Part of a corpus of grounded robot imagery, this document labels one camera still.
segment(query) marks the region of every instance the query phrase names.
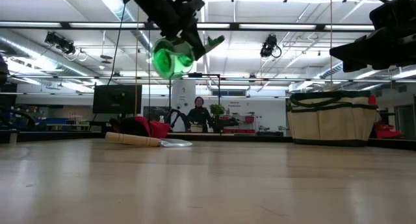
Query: monitor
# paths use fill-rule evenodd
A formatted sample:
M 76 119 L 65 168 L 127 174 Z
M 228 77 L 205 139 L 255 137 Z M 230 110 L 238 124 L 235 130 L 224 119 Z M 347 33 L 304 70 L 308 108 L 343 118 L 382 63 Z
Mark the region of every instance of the monitor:
M 137 114 L 141 111 L 141 85 L 100 85 L 94 90 L 95 114 L 134 114 L 137 88 Z

